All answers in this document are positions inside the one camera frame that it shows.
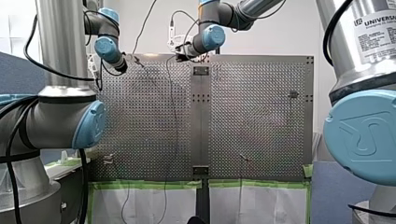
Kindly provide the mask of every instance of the perforated metal board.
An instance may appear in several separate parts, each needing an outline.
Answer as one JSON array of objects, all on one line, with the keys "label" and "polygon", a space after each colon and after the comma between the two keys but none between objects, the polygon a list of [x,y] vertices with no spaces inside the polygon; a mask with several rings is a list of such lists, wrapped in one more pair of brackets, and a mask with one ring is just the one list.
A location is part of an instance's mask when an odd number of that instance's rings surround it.
[{"label": "perforated metal board", "polygon": [[[145,68],[129,56],[127,74],[103,74],[99,98],[106,104],[107,122],[92,163],[92,179],[191,179],[189,64],[169,62],[176,133],[165,67],[171,55],[137,57]],[[103,157],[111,154],[113,163],[104,164]]]},{"label": "perforated metal board", "polygon": [[210,62],[209,177],[302,180],[312,162],[313,57]]},{"label": "perforated metal board", "polygon": [[[104,74],[99,98],[108,118],[92,180],[192,179],[196,155],[208,158],[200,164],[209,165],[210,178],[303,179],[302,165],[311,163],[313,58],[211,56],[209,81],[203,78],[200,87],[211,85],[204,88],[211,89],[211,103],[202,108],[211,118],[198,120],[206,144],[197,147],[191,141],[199,108],[192,102],[194,64],[169,63],[176,133],[165,67],[169,57],[138,55],[145,69],[131,60],[126,75]],[[290,91],[298,97],[290,99]],[[104,164],[111,154],[113,163]],[[242,162],[240,154],[251,161]]]}]

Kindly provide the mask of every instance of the white cloth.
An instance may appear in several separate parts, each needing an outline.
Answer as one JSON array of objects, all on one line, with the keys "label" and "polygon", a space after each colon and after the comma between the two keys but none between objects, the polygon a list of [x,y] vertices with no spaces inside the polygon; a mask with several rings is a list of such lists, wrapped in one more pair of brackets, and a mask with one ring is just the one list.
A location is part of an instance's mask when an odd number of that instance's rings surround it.
[{"label": "white cloth", "polygon": [[306,189],[210,189],[213,224],[305,224]]},{"label": "white cloth", "polygon": [[[163,190],[100,189],[93,193],[92,224],[156,224],[163,216],[165,198]],[[169,189],[162,224],[185,224],[195,215],[196,189]]]}]

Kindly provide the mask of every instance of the metal pole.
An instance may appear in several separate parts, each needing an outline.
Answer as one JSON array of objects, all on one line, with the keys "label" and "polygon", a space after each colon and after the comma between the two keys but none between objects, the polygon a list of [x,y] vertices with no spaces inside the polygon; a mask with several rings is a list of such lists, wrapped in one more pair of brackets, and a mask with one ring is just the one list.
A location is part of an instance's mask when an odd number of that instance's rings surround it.
[{"label": "metal pole", "polygon": [[[36,0],[43,64],[75,77],[88,77],[85,32],[80,0]],[[80,97],[95,93],[85,81],[47,72],[40,96]]]}]

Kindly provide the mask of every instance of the universal robots logo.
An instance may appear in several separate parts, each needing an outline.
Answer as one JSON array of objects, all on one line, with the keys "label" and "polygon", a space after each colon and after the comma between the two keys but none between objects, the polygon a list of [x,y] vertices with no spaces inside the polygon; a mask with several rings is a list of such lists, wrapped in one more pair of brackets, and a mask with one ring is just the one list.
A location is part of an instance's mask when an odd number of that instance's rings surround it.
[{"label": "universal robots logo", "polygon": [[363,19],[362,18],[355,20],[355,26],[360,26],[362,24],[363,24]]}]

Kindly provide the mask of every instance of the blue joint cap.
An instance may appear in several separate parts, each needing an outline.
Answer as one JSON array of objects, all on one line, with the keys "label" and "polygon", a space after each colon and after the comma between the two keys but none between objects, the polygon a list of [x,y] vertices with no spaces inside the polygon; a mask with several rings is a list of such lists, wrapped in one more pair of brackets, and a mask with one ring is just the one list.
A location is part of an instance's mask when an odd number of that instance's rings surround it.
[{"label": "blue joint cap", "polygon": [[116,21],[118,24],[120,24],[120,16],[119,13],[117,13],[115,10],[108,8],[108,7],[102,7],[99,9],[99,12],[102,14],[107,15],[109,18],[113,19]]},{"label": "blue joint cap", "polygon": [[95,51],[107,63],[117,63],[122,57],[114,40],[107,36],[101,36],[96,39]]},{"label": "blue joint cap", "polygon": [[396,186],[396,91],[358,91],[341,99],[324,123],[327,149],[352,174]]},{"label": "blue joint cap", "polygon": [[202,33],[202,42],[207,51],[221,47],[225,42],[223,28],[215,24],[206,27]]},{"label": "blue joint cap", "polygon": [[94,147],[102,138],[106,122],[105,106],[100,101],[93,102],[82,116],[73,137],[72,148]]}]

